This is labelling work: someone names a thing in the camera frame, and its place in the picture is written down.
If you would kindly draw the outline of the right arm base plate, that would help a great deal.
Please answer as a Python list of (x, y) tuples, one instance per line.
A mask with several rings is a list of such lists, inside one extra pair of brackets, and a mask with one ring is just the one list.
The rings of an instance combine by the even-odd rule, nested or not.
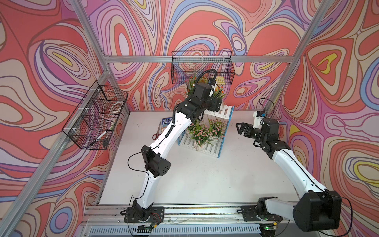
[(277, 215), (263, 213), (259, 214), (258, 207), (256, 205), (243, 205), (237, 210), (238, 214), (241, 214), (243, 221), (245, 222), (277, 222), (283, 221), (283, 218)]

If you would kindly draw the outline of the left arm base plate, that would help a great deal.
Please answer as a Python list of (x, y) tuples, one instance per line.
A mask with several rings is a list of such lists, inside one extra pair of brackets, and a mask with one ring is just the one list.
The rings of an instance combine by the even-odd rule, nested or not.
[(140, 207), (128, 207), (122, 211), (124, 223), (161, 223), (164, 220), (165, 207), (152, 206), (148, 209)]

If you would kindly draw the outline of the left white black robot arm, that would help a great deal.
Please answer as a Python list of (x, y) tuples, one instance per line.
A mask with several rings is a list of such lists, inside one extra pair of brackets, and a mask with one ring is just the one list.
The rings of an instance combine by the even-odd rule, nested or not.
[(140, 154), (143, 156), (145, 180), (138, 197), (131, 197), (130, 204), (125, 211), (124, 222), (152, 222), (152, 208), (154, 196), (162, 176), (170, 169), (171, 163), (166, 159), (170, 149), (179, 136), (199, 117), (204, 111), (217, 112), (220, 110), (222, 99), (214, 97), (217, 71), (209, 69), (202, 72), (194, 82), (194, 92), (183, 102), (174, 107), (172, 121), (168, 128), (156, 138), (150, 146), (143, 146)]

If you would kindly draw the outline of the pink flower potted plant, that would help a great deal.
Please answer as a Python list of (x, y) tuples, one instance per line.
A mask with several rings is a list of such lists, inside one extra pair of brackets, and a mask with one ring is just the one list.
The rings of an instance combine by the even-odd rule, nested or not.
[(186, 132), (189, 134), (199, 133), (202, 129), (202, 123), (200, 120), (196, 119), (194, 122), (190, 124), (190, 126), (186, 129)]
[(227, 128), (227, 121), (226, 120), (219, 120), (219, 119), (209, 119), (209, 135), (211, 138), (219, 139), (225, 136), (226, 128)]
[(189, 137), (193, 140), (194, 148), (197, 151), (204, 150), (205, 145), (210, 144), (210, 141), (211, 141), (208, 127), (204, 124), (202, 125), (202, 129), (199, 131), (199, 133), (189, 134)]

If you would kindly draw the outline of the orange flower potted plant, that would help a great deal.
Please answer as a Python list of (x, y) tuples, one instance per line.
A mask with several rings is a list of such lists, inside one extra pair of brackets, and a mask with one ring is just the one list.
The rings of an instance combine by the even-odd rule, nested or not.
[(226, 93), (225, 93), (225, 89), (224, 89), (224, 86), (223, 85), (218, 85), (218, 84), (215, 84), (215, 90), (214, 90), (214, 93), (212, 95), (212, 98), (217, 98), (217, 99), (224, 99), (226, 96)]

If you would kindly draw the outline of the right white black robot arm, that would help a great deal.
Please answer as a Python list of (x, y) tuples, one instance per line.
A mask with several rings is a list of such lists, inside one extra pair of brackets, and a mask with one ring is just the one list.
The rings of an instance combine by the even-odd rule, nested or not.
[(342, 198), (328, 190), (298, 161), (290, 146), (279, 138), (279, 122), (266, 109), (254, 113), (254, 123), (236, 124), (237, 132), (254, 140), (254, 147), (262, 149), (291, 181), (299, 196), (297, 203), (277, 197), (262, 197), (253, 211), (242, 212), (247, 218), (253, 214), (261, 220), (280, 216), (294, 221), (303, 232), (335, 230), (339, 227)]

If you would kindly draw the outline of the red flower potted plant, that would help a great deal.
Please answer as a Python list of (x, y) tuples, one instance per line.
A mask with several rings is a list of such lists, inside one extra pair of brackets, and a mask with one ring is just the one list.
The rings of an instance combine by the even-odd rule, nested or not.
[(196, 82), (196, 77), (192, 76), (189, 78), (189, 81), (187, 83), (187, 96), (190, 96), (194, 93), (195, 90), (195, 82)]

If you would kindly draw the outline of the blue white wooden rack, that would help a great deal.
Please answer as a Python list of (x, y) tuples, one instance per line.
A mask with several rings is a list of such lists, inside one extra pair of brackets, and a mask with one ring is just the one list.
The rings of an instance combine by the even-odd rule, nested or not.
[(233, 106), (224, 104), (218, 112), (204, 111), (202, 120), (190, 124), (179, 136), (178, 145), (219, 158), (233, 112)]

